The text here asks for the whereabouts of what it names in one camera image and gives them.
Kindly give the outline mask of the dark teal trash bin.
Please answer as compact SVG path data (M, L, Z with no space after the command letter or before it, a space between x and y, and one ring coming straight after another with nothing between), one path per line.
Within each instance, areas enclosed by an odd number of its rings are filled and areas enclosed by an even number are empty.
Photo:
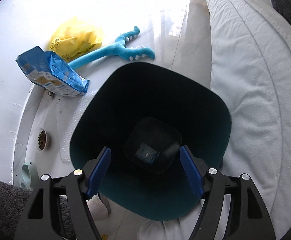
M73 132L70 157L82 169L109 150L109 165L86 172L85 194L101 193L150 220L173 220L199 202L181 148L218 168L231 124L226 104L206 87L154 64L129 63L89 103Z

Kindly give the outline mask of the pale green pet bowl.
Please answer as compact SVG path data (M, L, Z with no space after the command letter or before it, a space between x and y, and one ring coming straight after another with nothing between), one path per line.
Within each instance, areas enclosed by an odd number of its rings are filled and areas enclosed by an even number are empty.
M20 186L23 189L34 190L39 180L37 169L31 162L23 163L21 168Z

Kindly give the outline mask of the pet food bowl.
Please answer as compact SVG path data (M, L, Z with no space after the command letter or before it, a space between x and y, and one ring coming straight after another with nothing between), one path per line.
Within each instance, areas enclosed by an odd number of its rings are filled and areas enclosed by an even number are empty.
M50 134L43 128L39 128L35 137L35 146L38 151L48 150L51 145Z

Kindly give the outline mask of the blue white pet food bag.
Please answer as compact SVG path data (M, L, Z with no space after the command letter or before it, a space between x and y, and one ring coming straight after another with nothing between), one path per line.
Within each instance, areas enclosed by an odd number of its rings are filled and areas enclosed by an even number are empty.
M31 82L56 95L75 97L88 91L90 81L53 51L36 46L19 55L16 62Z

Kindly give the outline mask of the light grey bed mattress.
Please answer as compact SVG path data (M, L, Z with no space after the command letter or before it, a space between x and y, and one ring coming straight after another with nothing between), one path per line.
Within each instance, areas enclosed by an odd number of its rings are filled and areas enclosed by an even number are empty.
M276 239L291 228L291 25L268 0L206 0L211 90L232 130L219 170L248 174Z

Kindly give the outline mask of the yellow plastic bag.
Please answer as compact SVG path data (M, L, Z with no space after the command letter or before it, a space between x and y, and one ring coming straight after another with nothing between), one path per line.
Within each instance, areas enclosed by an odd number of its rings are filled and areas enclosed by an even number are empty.
M49 50L69 63L93 50L99 49L103 42L103 31L73 17L61 24L52 34Z

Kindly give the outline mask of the blue plush dinosaur toy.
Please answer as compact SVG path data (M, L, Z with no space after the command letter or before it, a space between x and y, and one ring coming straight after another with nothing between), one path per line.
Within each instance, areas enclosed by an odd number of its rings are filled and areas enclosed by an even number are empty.
M68 65L72 69L78 69L82 66L101 59L106 56L119 56L121 59L127 61L139 60L140 58L149 57L150 59L155 59L155 52L148 47L138 47L138 48L127 48L126 43L137 38L140 34L140 29L134 26L132 31L121 34L115 39L115 42L106 47L91 51L71 62Z

